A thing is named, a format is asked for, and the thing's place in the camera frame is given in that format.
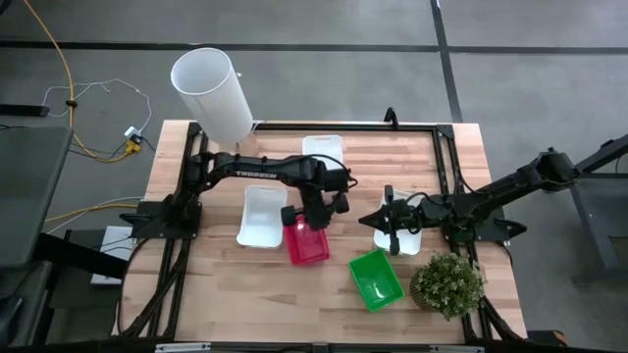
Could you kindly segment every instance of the white plastic tube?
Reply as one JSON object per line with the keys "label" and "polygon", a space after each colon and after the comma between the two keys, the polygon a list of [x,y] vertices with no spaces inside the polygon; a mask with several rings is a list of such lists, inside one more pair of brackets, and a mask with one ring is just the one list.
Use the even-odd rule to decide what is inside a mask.
{"label": "white plastic tube", "polygon": [[233,145],[250,133],[253,117],[227,54],[192,50],[177,60],[170,79],[210,140]]}

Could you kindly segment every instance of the green leaves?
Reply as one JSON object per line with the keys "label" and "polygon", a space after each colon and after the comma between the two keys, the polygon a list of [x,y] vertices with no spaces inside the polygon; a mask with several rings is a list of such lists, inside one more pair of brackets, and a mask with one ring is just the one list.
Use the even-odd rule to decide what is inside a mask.
{"label": "green leaves", "polygon": [[435,253],[427,267],[417,269],[410,290],[418,290],[449,321],[478,310],[484,296],[478,268],[456,254]]}

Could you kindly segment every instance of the gray floor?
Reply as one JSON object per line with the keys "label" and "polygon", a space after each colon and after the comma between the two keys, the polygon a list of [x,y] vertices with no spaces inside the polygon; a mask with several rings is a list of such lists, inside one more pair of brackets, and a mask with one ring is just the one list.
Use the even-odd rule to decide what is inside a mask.
{"label": "gray floor", "polygon": [[[59,40],[215,43],[437,44],[428,0],[32,1]],[[628,46],[622,0],[441,0],[450,45]],[[21,2],[0,18],[0,37],[45,39]],[[169,82],[180,52],[66,51],[77,82],[118,77],[151,97],[146,136],[165,119],[188,119]],[[451,122],[438,53],[231,52],[256,119],[378,121],[394,106],[405,122]],[[492,175],[554,146],[577,161],[628,132],[628,56],[451,55],[462,117],[481,125]],[[65,84],[52,50],[0,49],[2,101],[38,104]],[[147,111],[123,86],[94,87],[79,100],[76,130],[111,150]],[[50,97],[54,112],[64,95]],[[0,118],[0,124],[64,125],[67,119]],[[142,195],[152,156],[115,165],[70,155],[51,215]],[[628,172],[628,160],[620,166]],[[626,350],[625,288],[575,288],[596,265],[568,192],[536,193],[506,208],[528,232],[513,241],[514,271],[528,329],[556,328],[574,346]],[[118,210],[74,228],[118,225]]]}

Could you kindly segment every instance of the white tray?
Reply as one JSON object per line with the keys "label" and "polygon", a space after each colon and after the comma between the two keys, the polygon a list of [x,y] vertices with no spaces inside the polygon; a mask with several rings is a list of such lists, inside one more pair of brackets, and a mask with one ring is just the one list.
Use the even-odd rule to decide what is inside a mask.
{"label": "white tray", "polygon": [[[397,189],[392,191],[393,199],[400,200],[408,198],[412,193],[404,192]],[[418,206],[421,202],[423,196],[416,196],[410,202],[409,205]],[[384,195],[382,195],[382,205],[386,204],[386,200],[384,199]],[[421,249],[421,233],[423,230],[419,230],[417,234],[410,234],[407,229],[398,230],[396,232],[396,237],[399,239],[399,254],[400,255],[416,255],[419,253]],[[375,245],[386,250],[391,251],[391,235],[384,234],[380,230],[375,230],[373,234],[373,241]]]}
{"label": "white tray", "polygon": [[284,188],[247,186],[237,242],[250,247],[279,248],[284,240],[282,207],[287,200],[288,192]]}
{"label": "white tray", "polygon": [[[342,137],[338,135],[305,136],[303,138],[303,154],[321,154],[342,160]],[[341,165],[329,158],[314,157],[325,163],[327,170],[340,169]]]}

